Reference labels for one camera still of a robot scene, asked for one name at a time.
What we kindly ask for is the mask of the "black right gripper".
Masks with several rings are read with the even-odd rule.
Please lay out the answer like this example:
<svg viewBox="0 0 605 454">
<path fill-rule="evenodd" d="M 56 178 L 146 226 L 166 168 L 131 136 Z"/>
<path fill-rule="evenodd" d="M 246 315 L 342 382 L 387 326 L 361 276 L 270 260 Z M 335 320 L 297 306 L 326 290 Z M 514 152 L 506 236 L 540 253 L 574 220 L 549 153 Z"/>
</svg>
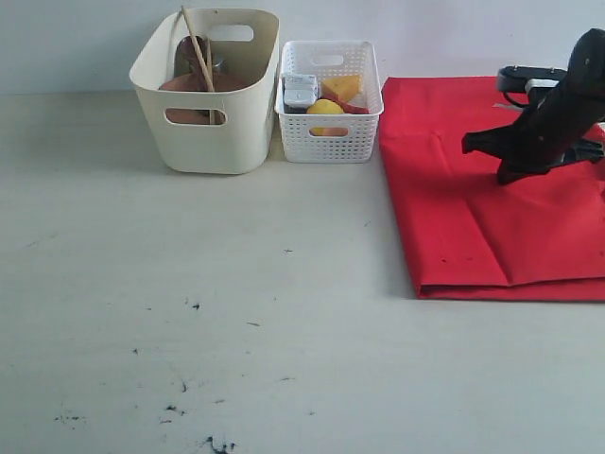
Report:
<svg viewBox="0 0 605 454">
<path fill-rule="evenodd" d="M 585 135 L 604 117 L 604 80 L 564 78 L 552 88 L 534 88 L 512 125 L 467 132 L 463 154 L 504 155 L 496 172 L 499 185 L 580 162 L 596 164 L 604 145 Z"/>
</svg>

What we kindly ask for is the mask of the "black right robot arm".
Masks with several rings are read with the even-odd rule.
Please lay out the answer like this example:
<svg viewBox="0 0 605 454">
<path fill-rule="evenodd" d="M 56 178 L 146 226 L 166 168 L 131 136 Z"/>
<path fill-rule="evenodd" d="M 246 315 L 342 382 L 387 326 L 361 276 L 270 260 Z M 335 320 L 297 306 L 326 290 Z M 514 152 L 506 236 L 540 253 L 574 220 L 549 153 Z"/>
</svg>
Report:
<svg viewBox="0 0 605 454">
<path fill-rule="evenodd" d="M 520 115 L 508 126 L 466 133 L 464 154 L 479 151 L 500 160 L 500 184 L 604 158 L 604 145 L 585 135 L 604 119 L 604 30 L 591 28 L 575 44 L 565 70 L 509 65 L 499 69 L 496 88 Z"/>
</svg>

